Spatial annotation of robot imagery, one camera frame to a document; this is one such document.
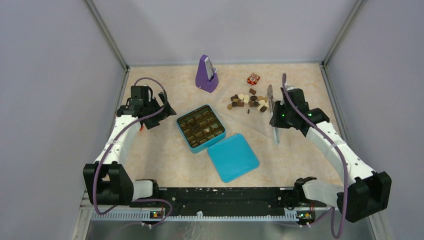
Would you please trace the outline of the teal chocolate box with tray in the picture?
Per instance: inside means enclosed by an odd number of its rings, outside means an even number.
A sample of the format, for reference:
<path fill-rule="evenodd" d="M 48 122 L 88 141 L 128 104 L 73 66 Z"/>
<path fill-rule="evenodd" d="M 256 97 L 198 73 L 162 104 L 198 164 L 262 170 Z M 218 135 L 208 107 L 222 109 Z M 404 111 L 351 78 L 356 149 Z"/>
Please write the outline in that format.
<path fill-rule="evenodd" d="M 208 104 L 177 118 L 176 124 L 193 154 L 197 154 L 226 137 L 226 128 Z"/>

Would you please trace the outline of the teal box lid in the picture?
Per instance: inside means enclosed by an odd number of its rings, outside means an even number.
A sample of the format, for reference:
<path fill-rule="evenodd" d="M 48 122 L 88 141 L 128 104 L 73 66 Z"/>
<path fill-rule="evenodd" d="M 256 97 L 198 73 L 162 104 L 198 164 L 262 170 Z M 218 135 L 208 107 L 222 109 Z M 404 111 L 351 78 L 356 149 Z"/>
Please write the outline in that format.
<path fill-rule="evenodd" d="M 232 182 L 260 165 L 258 157 L 240 133 L 212 145 L 207 154 L 224 183 Z"/>

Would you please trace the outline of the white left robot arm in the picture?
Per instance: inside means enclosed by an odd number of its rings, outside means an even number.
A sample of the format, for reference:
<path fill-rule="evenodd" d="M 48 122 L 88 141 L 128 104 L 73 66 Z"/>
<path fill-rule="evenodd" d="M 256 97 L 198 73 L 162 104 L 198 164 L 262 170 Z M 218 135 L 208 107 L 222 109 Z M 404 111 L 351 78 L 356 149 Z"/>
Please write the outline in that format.
<path fill-rule="evenodd" d="M 176 112 L 166 102 L 166 93 L 158 93 L 159 104 L 148 85 L 130 88 L 130 97 L 116 113 L 113 130 L 103 150 L 93 163 L 83 168 L 83 178 L 89 200 L 98 206 L 128 206 L 141 199 L 147 206 L 160 202 L 160 193 L 153 180 L 133 181 L 125 170 L 133 141 L 142 129 L 149 130 Z"/>

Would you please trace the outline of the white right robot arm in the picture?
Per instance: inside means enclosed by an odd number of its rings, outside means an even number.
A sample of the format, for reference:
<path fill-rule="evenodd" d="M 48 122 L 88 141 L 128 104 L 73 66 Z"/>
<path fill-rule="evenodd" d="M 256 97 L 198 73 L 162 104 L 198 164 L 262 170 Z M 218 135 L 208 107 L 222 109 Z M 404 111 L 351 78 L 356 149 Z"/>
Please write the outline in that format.
<path fill-rule="evenodd" d="M 274 103 L 270 125 L 300 131 L 318 148 L 342 181 L 342 185 L 336 185 L 313 176 L 298 178 L 294 183 L 294 202 L 299 206 L 307 206 L 311 201 L 324 203 L 338 209 L 351 223 L 385 210 L 391 177 L 362 161 L 340 137 L 324 111 L 309 107 L 302 89 L 282 88 L 281 92 L 283 99 Z"/>

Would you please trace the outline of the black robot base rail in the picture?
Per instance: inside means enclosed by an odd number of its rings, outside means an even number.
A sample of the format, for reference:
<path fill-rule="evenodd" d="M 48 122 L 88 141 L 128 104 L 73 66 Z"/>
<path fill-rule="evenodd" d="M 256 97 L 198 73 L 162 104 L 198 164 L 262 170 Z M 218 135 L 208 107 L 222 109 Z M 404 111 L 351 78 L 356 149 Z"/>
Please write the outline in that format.
<path fill-rule="evenodd" d="M 158 188 L 146 202 L 131 208 L 157 208 L 167 220 L 275 220 L 297 221 L 326 205 L 300 199 L 292 187 L 168 187 Z"/>

